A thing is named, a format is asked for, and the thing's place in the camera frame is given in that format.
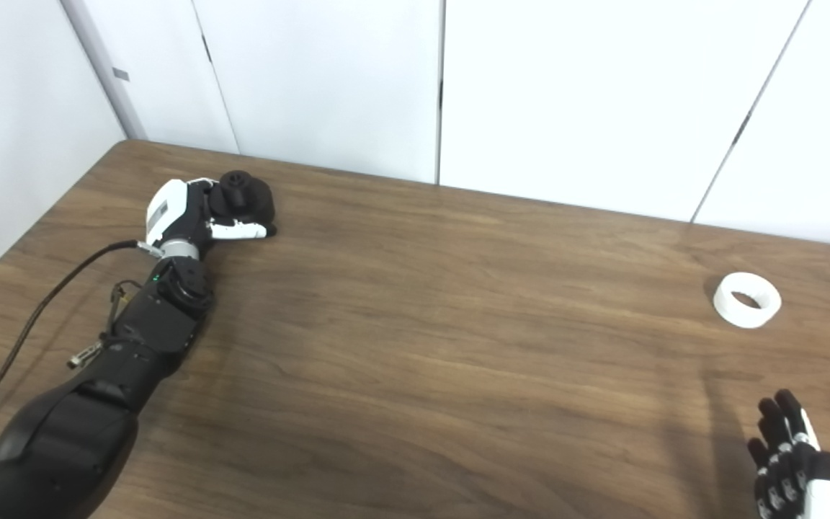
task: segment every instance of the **white robotic hand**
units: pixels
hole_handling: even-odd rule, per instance
[[[754,499],[761,519],[830,519],[830,453],[793,393],[780,390],[758,403],[758,428],[748,451],[757,464]]]
[[[152,197],[146,213],[146,243],[165,256],[198,257],[217,240],[274,236],[271,188],[244,171],[220,181],[170,180]]]

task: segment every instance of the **wire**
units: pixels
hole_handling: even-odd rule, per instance
[[[134,285],[136,290],[143,288],[140,283],[132,279],[119,280],[111,289],[111,311],[108,312],[108,323],[105,325],[104,334],[111,335],[111,328],[115,325],[117,318],[117,309],[120,306],[121,299],[124,298],[124,285]]]
[[[12,346],[12,349],[9,352],[9,357],[6,357],[6,360],[2,363],[2,367],[0,367],[0,383],[2,382],[2,379],[7,374],[7,372],[9,372],[9,368],[11,368],[14,359],[17,357],[17,354],[19,354],[19,351],[21,351],[21,346],[23,346],[25,340],[27,339],[27,335],[30,334],[30,329],[33,328],[34,323],[37,322],[37,318],[39,318],[40,313],[43,312],[43,309],[47,308],[47,305],[49,305],[50,301],[52,301],[53,298],[56,297],[57,293],[60,293],[60,291],[63,290],[63,288],[65,288],[66,285],[69,285],[69,282],[71,282],[77,275],[79,275],[79,273],[82,272],[82,270],[85,270],[85,268],[88,267],[91,263],[99,259],[99,257],[105,256],[106,253],[109,253],[113,250],[135,249],[137,243],[138,241],[136,240],[126,240],[120,241],[118,243],[112,243],[109,246],[103,247],[103,249],[92,254],[92,256],[89,256],[88,259],[85,260],[85,262],[79,263],[78,267],[72,269],[72,272],[63,277],[63,280],[57,283],[57,285],[53,287],[53,289],[50,290],[49,293],[47,293],[46,298],[44,298],[39,303],[39,305],[37,305],[37,308],[34,309],[32,314],[30,314],[30,317],[27,318],[27,323],[25,323],[24,329],[21,329],[21,333],[19,333],[19,336],[17,336],[17,341],[14,341],[14,346]]]

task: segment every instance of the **black object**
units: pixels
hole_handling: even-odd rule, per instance
[[[230,171],[220,178],[220,183],[210,191],[210,211],[221,221],[263,224],[268,236],[277,232],[271,224],[274,221],[271,188],[245,171]]]
[[[200,246],[208,249],[210,239],[198,227],[201,221],[206,227],[208,219],[215,217],[208,207],[210,182],[195,184],[201,188],[194,190],[193,198],[189,191],[185,214],[172,224],[181,224],[179,233],[164,241],[191,234],[204,240]],[[253,208],[245,214],[257,217],[256,200],[237,200],[234,207]],[[273,217],[270,200],[268,207],[270,213],[264,214]],[[136,245],[132,240],[105,247],[70,272],[34,311],[0,371],[0,380],[43,307],[69,280],[106,251]],[[213,301],[200,260],[188,256],[159,260],[102,333],[101,355],[72,380],[27,403],[4,428],[0,519],[85,519],[101,505],[132,450],[140,411],[159,382],[180,367]]]
[[[27,318],[27,322],[24,325],[24,329],[21,329],[19,336],[17,336],[17,340],[14,341],[14,346],[12,346],[12,349],[9,352],[9,357],[6,357],[6,360],[2,363],[2,368],[0,368],[0,383],[2,382],[2,379],[4,378],[6,373],[9,372],[9,369],[11,368],[14,359],[17,357],[17,354],[19,354],[19,351],[21,351],[21,346],[24,345],[24,342],[27,339],[27,335],[30,334],[30,329],[34,327],[34,323],[37,322],[37,318],[39,318],[39,316],[42,314],[43,309],[47,308],[47,305],[49,305],[53,298],[56,297],[57,293],[60,293],[66,287],[66,285],[69,285],[69,282],[75,279],[76,276],[78,276],[79,273],[82,272],[82,270],[85,270],[86,267],[88,267],[91,263],[95,262],[95,260],[99,259],[99,257],[105,256],[106,253],[109,253],[113,250],[134,249],[134,247],[136,247],[136,240],[126,240],[118,243],[112,243],[111,245],[106,247],[102,247],[101,250],[95,252],[94,254],[92,254],[92,256],[87,257],[85,259],[85,262],[79,263],[79,266],[76,266],[75,269],[72,269],[72,272],[63,277],[63,279],[59,283],[57,283],[57,285],[53,287],[53,289],[50,290],[49,293],[47,293],[46,298],[44,298],[43,301],[41,301],[39,305],[37,305],[37,308],[34,309],[32,313],[30,313],[30,317]]]

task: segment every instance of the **robot finger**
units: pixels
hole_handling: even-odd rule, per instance
[[[774,395],[777,406],[780,411],[787,418],[787,423],[790,424],[790,433],[795,443],[810,443],[816,450],[821,450],[819,447],[816,431],[809,421],[809,416],[803,405],[794,397],[790,390],[780,390]]]

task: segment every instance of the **black cable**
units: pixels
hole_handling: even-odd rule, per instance
[[[79,273],[82,272],[82,270],[85,270],[85,268],[88,267],[91,263],[99,259],[99,257],[105,256],[106,253],[109,253],[113,250],[135,249],[137,243],[138,241],[136,240],[126,240],[120,241],[118,243],[112,243],[109,246],[103,247],[103,249],[92,254],[92,256],[89,256],[88,259],[85,260],[85,262],[79,263],[78,267],[76,267],[72,270],[72,272],[63,277],[63,280],[57,283],[57,285],[53,287],[53,289],[50,290],[49,293],[47,293],[46,298],[44,298],[43,301],[40,302],[40,305],[37,305],[37,308],[34,309],[32,314],[30,314],[30,317],[27,319],[27,323],[25,323],[24,325],[24,329],[21,329],[21,333],[19,334],[19,336],[17,336],[17,341],[14,341],[14,346],[12,346],[12,349],[9,352],[9,357],[6,357],[6,360],[2,363],[2,367],[0,367],[0,383],[2,382],[2,379],[7,374],[7,372],[9,372],[9,368],[11,368],[11,365],[14,362],[14,358],[16,358],[17,354],[19,354],[19,351],[21,351],[21,346],[23,346],[25,340],[27,339],[27,335],[30,334],[30,329],[33,328],[34,323],[37,322],[37,318],[39,318],[40,313],[43,312],[43,309],[47,308],[47,305],[49,305],[50,301],[52,301],[53,298],[56,297],[57,293],[60,293],[60,291],[63,290],[63,288],[65,288],[66,285],[69,285],[69,282],[71,282],[77,275],[79,275]]]

